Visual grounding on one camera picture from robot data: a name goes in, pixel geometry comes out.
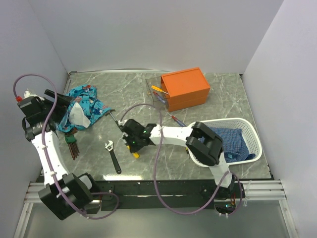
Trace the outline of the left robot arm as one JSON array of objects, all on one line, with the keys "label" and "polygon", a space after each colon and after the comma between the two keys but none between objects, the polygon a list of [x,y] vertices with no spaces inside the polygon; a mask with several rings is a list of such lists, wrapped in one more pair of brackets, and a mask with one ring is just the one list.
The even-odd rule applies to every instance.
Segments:
[{"label": "left robot arm", "polygon": [[68,171],[63,161],[54,121],[47,120],[53,102],[26,90],[17,105],[24,113],[22,127],[25,137],[37,150],[44,173],[44,188],[39,199],[60,219],[75,212],[85,215],[86,206],[98,195],[92,177]]}]

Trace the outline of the clear plastic drawer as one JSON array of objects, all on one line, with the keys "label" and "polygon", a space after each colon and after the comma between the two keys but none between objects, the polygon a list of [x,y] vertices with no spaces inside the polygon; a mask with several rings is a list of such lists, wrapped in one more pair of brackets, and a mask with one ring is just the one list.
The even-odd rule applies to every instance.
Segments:
[{"label": "clear plastic drawer", "polygon": [[169,107],[169,94],[161,83],[161,77],[146,79],[147,95],[152,99],[153,105],[160,110],[167,110]]}]

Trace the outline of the yellow slim screwdriver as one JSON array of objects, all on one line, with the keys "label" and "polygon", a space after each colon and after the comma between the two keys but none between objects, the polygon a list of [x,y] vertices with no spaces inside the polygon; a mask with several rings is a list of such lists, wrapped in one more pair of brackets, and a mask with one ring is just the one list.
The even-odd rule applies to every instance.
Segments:
[{"label": "yellow slim screwdriver", "polygon": [[154,86],[154,85],[152,85],[151,88],[152,88],[153,90],[155,90],[155,91],[160,92],[160,93],[164,93],[164,94],[167,94],[167,95],[169,94],[169,93],[163,91],[161,88],[158,88],[158,87],[156,87],[156,86]]}]

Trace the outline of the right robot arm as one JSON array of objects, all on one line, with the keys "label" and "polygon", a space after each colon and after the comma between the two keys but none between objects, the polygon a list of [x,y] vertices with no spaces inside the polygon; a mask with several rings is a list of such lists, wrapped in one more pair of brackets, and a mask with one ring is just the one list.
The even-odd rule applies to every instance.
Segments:
[{"label": "right robot arm", "polygon": [[142,126],[134,119],[119,122],[123,140],[135,153],[145,146],[169,144],[187,147],[190,155],[207,166],[217,185],[217,195],[224,199],[234,192],[234,178],[225,161],[223,140],[204,123],[198,121],[189,127],[161,126],[150,123]]}]

